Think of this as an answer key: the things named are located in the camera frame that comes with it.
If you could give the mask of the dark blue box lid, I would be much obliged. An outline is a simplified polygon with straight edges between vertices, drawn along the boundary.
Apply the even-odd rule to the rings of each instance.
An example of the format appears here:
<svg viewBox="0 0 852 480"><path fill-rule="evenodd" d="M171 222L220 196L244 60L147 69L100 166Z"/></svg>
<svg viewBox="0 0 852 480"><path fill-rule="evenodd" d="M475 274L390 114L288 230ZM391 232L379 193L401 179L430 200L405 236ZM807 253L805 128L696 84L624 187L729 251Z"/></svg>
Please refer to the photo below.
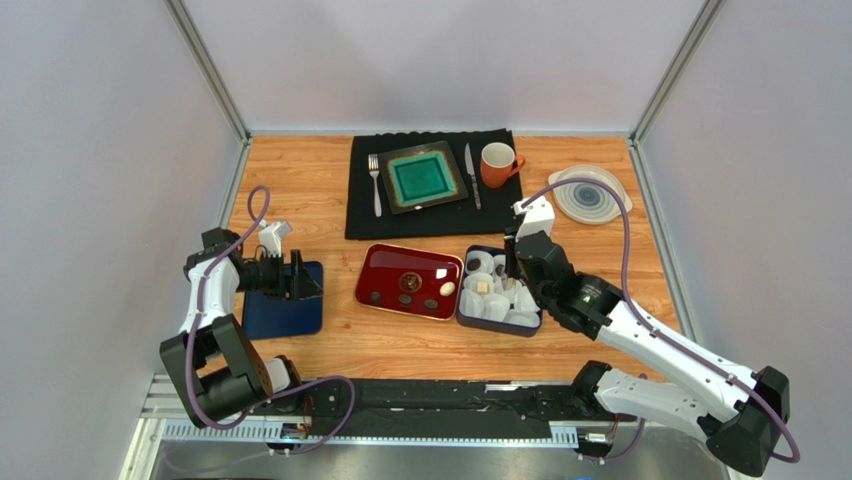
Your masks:
<svg viewBox="0 0 852 480"><path fill-rule="evenodd" d="M279 300L262 292L245 292L242 327L251 340L318 333L323 325L323 297Z"/></svg>

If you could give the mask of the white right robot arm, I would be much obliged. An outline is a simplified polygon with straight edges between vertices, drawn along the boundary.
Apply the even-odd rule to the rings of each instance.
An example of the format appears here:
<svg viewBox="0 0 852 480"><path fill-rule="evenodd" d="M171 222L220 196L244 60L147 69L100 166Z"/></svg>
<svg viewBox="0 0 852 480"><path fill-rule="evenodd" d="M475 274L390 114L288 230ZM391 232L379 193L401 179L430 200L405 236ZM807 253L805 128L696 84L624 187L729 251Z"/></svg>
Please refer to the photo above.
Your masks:
<svg viewBox="0 0 852 480"><path fill-rule="evenodd" d="M612 413L644 417L703 441L727 467L764 474L790 431L790 380L772 366L739 365L682 336L606 280L578 272L564 249L538 231L504 236L508 272L562 328L600 341L649 366L648 382L602 362L577 376L581 392Z"/></svg>

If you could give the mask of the metal serving tongs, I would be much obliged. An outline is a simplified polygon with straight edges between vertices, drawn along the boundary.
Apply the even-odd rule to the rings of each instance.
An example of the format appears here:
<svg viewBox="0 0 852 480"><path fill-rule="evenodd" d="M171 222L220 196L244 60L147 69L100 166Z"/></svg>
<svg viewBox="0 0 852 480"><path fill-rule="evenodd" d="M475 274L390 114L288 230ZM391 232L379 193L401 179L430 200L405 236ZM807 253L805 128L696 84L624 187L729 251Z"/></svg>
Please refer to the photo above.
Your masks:
<svg viewBox="0 0 852 480"><path fill-rule="evenodd" d="M513 232L508 231L504 235L504 253L505 253L505 263L502 276L506 279L518 279L518 264L517 264L517 256L515 251L515 235Z"/></svg>

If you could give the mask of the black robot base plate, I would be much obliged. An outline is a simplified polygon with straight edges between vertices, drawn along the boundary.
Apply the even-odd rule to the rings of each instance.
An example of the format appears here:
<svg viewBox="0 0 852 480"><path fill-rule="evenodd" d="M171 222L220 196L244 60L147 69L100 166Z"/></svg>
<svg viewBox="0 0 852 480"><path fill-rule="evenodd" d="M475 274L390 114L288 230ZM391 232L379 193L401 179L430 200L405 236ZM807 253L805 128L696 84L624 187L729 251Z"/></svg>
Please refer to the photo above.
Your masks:
<svg viewBox="0 0 852 480"><path fill-rule="evenodd" d="M568 384L455 380L330 381L260 411L308 420L314 435L338 427L338 439L544 439L553 422L609 430L616 418Z"/></svg>

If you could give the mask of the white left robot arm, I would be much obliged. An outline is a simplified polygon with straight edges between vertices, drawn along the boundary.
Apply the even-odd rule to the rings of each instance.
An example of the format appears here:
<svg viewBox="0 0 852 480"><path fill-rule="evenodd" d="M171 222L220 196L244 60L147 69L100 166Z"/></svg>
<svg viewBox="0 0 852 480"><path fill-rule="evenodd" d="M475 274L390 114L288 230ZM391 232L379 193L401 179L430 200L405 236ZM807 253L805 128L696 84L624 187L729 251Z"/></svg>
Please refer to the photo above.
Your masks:
<svg viewBox="0 0 852 480"><path fill-rule="evenodd" d="M262 317L274 324L316 326L322 317L322 269L299 251L284 256L281 242L291 227L265 225L258 258L242 255L242 238L214 228L203 248L188 257L191 284L186 318L176 336L160 345L160 358L190 421L198 428L226 429L226 418L272 400L301 384L284 356L262 360L234 315L235 297L247 294Z"/></svg>

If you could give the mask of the white oval chocolate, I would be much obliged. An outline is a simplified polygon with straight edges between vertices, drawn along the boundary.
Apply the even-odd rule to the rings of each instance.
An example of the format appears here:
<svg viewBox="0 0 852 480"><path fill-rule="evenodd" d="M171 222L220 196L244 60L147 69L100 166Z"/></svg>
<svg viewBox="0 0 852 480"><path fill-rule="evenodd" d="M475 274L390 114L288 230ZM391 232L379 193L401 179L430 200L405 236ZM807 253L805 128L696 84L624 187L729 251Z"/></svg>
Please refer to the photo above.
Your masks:
<svg viewBox="0 0 852 480"><path fill-rule="evenodd" d="M439 294L442 297L449 297L456 290L456 285L453 282L445 282L439 289Z"/></svg>

